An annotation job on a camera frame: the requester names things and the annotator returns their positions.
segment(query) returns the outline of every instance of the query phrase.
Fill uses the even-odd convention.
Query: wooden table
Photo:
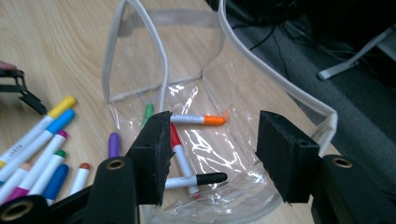
[[[66,197],[72,176],[82,162],[92,166],[87,186],[93,182],[96,167],[107,156],[108,136],[115,131],[103,99],[101,74],[109,26],[118,2],[0,1],[0,60],[14,63],[25,72],[29,91],[48,109],[67,95],[78,100],[74,106],[77,116],[66,128],[69,136],[63,146],[68,153],[65,163],[72,173],[58,200]],[[41,119],[18,96],[0,93],[0,151],[5,151]],[[285,93],[276,97],[290,100]],[[290,106],[292,111],[298,110],[296,105],[290,103]],[[308,119],[301,122],[312,126]],[[282,203],[255,223],[263,222],[312,223],[313,220],[308,204]]]

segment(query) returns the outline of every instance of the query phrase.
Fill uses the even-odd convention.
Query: hand
[[[11,63],[5,63],[5,62],[0,61],[0,69],[15,70],[15,69],[17,69],[17,66],[15,66],[14,64],[11,64]]]

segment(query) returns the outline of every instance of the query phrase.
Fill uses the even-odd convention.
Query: marker
[[[186,154],[184,154],[183,146],[181,145],[175,125],[173,123],[171,123],[171,145],[172,145],[172,149],[176,153],[176,157],[177,157],[178,165],[180,166],[181,169],[181,173],[183,173],[184,176],[193,175],[189,161],[187,160]],[[189,186],[188,188],[189,188],[189,193],[190,195],[193,196],[193,198],[197,199],[200,197],[200,190],[197,186]]]
[[[0,188],[0,204],[4,203],[8,195],[14,190],[18,184],[26,177],[32,165],[30,163],[23,163],[20,168],[9,178],[6,184]]]
[[[87,181],[88,174],[90,173],[91,166],[88,163],[82,163],[76,173],[73,185],[69,191],[69,196],[84,189],[85,182]]]
[[[42,148],[53,135],[59,132],[64,126],[66,126],[75,116],[75,112],[72,109],[67,109],[62,115],[53,121],[47,129],[40,134],[21,154],[14,158],[8,163],[3,169],[0,170],[0,185],[2,185],[11,174],[18,169],[18,167],[28,161],[37,151]]]
[[[33,165],[32,169],[29,171],[29,175],[26,176],[8,196],[7,202],[27,195],[30,188],[37,181],[38,177],[45,170],[47,165],[50,163],[50,158],[52,157],[52,155],[62,146],[66,138],[67,132],[65,131],[59,131],[55,134],[55,136],[50,140],[47,147],[44,149],[40,157]]]
[[[225,119],[222,116],[172,115],[171,122],[203,125],[222,125],[225,123]]]
[[[120,155],[120,136],[117,133],[111,133],[108,137],[108,157],[118,157]]]
[[[47,199],[48,205],[52,205],[53,201],[55,201],[68,173],[69,167],[66,164],[59,165],[56,168],[55,173],[43,192],[43,197]]]
[[[59,104],[43,117],[28,133],[26,133],[18,142],[12,145],[0,157],[0,168],[16,158],[35,138],[57,119],[66,109],[71,108],[76,103],[73,96],[66,96]]]
[[[152,116],[154,113],[154,104],[147,104],[146,109],[145,109],[145,114],[143,115],[142,118],[142,123],[140,124],[140,128],[143,128],[148,121],[148,119]]]
[[[27,193],[28,195],[38,194],[41,195],[43,190],[50,182],[53,174],[55,173],[58,166],[64,162],[66,153],[63,150],[58,150],[52,155],[50,162],[37,181],[33,184],[32,188]]]
[[[227,180],[225,173],[212,173],[204,175],[192,175],[183,177],[167,178],[165,182],[166,189],[183,188],[190,186],[201,186],[220,183]]]

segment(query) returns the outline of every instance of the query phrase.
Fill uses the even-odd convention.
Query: yellow marker cap
[[[221,116],[204,116],[204,125],[222,125],[225,123]]]
[[[3,162],[3,161],[0,161],[0,168],[3,168],[3,167],[5,167],[5,166],[6,166],[6,163]]]
[[[76,103],[76,98],[73,96],[66,96],[64,99],[51,109],[48,113],[53,119],[57,119],[66,109],[70,109]]]

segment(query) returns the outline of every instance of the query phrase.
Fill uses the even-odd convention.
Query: clear plastic bag
[[[163,206],[142,206],[147,223],[246,222],[270,213],[281,198],[255,155],[260,110],[291,120],[320,144],[323,155],[337,115],[251,54],[234,36],[225,3],[120,2],[103,69],[105,100],[126,153],[147,105],[154,113],[223,116],[221,126],[176,124],[196,174],[223,172],[227,183],[201,186],[201,198],[167,189]],[[322,120],[311,121],[305,113]],[[170,176],[181,176],[176,159]]]

